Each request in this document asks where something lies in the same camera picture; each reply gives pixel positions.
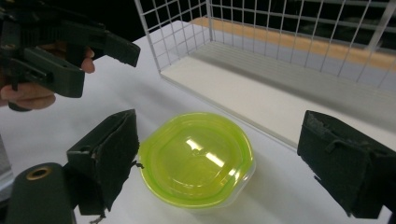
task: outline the table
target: table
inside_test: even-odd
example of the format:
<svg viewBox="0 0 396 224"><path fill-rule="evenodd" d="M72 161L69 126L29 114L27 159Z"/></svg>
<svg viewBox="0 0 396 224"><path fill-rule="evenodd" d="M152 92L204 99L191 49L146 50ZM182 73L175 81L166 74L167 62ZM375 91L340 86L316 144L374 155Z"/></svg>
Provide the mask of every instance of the table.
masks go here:
<svg viewBox="0 0 396 224"><path fill-rule="evenodd" d="M192 111L213 112L231 119L250 139L256 172L236 201L212 214L193 214L157 199L133 168L130 178L102 223L387 223L347 217L296 149L277 141L244 121L165 81L157 71L149 43L135 43L142 52L136 68L109 57L95 61L96 72L86 76L80 99L57 96L51 107L28 113L0 108L0 134L14 175L44 162L66 163L65 152L107 116L134 108L140 141L168 119ZM78 223L96 217L82 217Z"/></svg>

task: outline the wooden edge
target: wooden edge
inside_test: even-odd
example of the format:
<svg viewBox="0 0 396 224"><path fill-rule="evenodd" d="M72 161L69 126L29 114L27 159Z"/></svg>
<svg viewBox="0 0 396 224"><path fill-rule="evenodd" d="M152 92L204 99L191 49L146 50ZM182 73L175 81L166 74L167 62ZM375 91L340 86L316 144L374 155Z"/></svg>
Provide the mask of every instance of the wooden edge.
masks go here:
<svg viewBox="0 0 396 224"><path fill-rule="evenodd" d="M248 38L267 41L268 43L280 45L286 48L295 48L297 50L310 51L319 55L327 55L327 57L347 60L352 63L369 64L372 67L377 67L385 70L396 70L396 56L381 53L371 52L367 49L349 48L341 44L329 43L322 40L313 40L306 37L280 34L275 31L267 31L260 28L244 26L241 24L231 23L228 21L221 21L212 19L212 28L214 30L226 32L229 34L242 35ZM191 21L192 24L209 27L208 18L197 18Z"/></svg>

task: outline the wire mesh basket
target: wire mesh basket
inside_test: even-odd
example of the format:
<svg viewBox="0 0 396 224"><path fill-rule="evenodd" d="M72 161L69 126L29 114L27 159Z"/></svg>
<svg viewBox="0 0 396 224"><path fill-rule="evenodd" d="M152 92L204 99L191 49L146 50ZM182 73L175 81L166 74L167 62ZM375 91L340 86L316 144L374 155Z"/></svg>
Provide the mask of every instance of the wire mesh basket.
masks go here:
<svg viewBox="0 0 396 224"><path fill-rule="evenodd" d="M158 70L176 84L292 146L296 146L305 110L314 108L346 118L396 148L389 140L396 134L396 120L391 115L396 109L395 0L135 3ZM187 62L180 70L181 61L189 57L211 66L195 73L195 77L169 75L200 69L201 64ZM231 76L217 81L199 79L212 72L210 78L215 77L223 70L286 92L289 98L282 101L283 95L263 91L262 87L255 89L243 81L237 81L240 84L235 87L235 81L228 82ZM232 89L219 88L227 85ZM244 98L247 91L241 90L246 86L252 93ZM213 88L216 93L208 91ZM274 99L267 99L268 94ZM304 98L304 102L294 102L294 96ZM232 100L227 103L229 98L241 99L235 105ZM272 112L267 113L267 108L260 105L269 100L274 102ZM279 106L282 104L304 106L295 109ZM284 125L277 127L272 120ZM290 126L296 127L286 133Z"/></svg>

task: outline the wire grid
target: wire grid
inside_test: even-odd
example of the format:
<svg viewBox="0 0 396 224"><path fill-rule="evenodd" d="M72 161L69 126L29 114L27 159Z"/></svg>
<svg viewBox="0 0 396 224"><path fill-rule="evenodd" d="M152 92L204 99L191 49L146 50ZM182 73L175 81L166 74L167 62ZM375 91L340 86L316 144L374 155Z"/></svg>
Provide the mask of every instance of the wire grid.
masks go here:
<svg viewBox="0 0 396 224"><path fill-rule="evenodd" d="M217 41L396 91L396 0L135 3L160 71Z"/></svg>

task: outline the yellow-green plastic bowl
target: yellow-green plastic bowl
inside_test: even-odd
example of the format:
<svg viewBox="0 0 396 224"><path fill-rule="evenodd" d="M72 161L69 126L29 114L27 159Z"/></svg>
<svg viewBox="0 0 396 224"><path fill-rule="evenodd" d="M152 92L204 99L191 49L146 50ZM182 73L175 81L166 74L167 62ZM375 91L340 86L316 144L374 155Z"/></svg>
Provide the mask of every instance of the yellow-green plastic bowl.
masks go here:
<svg viewBox="0 0 396 224"><path fill-rule="evenodd" d="M167 121L141 144L138 155L148 188L163 201L188 209L230 201L255 167L244 132L211 113Z"/></svg>

